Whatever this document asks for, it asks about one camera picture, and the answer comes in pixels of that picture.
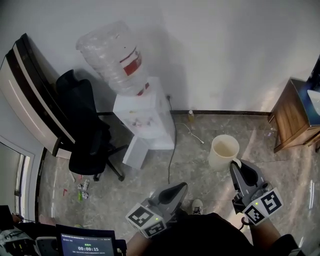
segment small bottle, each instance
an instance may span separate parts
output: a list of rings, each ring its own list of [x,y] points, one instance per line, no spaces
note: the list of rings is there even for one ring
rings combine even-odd
[[[193,123],[195,121],[195,115],[194,115],[194,112],[192,110],[189,110],[188,119],[189,119],[190,123]]]

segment person's hand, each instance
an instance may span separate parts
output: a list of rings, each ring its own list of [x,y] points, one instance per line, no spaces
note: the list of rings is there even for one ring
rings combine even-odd
[[[23,218],[19,215],[15,215],[14,213],[11,214],[12,219],[13,219],[13,223],[20,223],[23,221]]]

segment plastic water bottle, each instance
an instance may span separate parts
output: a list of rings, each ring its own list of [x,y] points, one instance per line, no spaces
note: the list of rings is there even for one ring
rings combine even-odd
[[[149,86],[136,40],[123,21],[81,36],[76,49],[117,94],[139,96]]]

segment power cord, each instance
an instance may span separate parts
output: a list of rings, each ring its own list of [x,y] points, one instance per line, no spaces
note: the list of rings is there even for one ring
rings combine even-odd
[[[199,137],[197,137],[196,135],[194,135],[194,134],[191,132],[191,130],[189,129],[189,127],[188,127],[185,123],[176,122],[176,124],[177,124],[177,125],[184,125],[184,126],[189,130],[189,133],[190,133],[192,136],[196,137],[202,144],[205,144],[205,142],[204,142],[202,139],[200,139]]]
[[[172,110],[172,106],[171,106],[171,102],[170,102],[170,99],[171,99],[170,95],[167,95],[166,99],[169,102],[170,111],[171,111]],[[171,166],[172,158],[174,157],[174,154],[175,154],[175,151],[176,151],[176,146],[177,146],[177,127],[176,127],[176,123],[175,123],[175,120],[174,120],[174,117],[172,116],[172,114],[171,114],[171,118],[172,118],[172,121],[173,121],[173,124],[174,124],[174,147],[173,147],[173,152],[172,152],[172,155],[171,155],[171,158],[170,158],[170,162],[169,162],[169,166],[168,166],[168,184],[170,184],[170,166]]]

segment baseboard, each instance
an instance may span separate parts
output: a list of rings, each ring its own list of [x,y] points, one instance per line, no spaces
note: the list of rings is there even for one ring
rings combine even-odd
[[[189,110],[171,110],[173,115],[187,115]],[[195,115],[238,115],[238,116],[269,116],[271,112],[233,111],[233,110],[193,110]],[[112,116],[113,112],[98,112],[98,116]]]

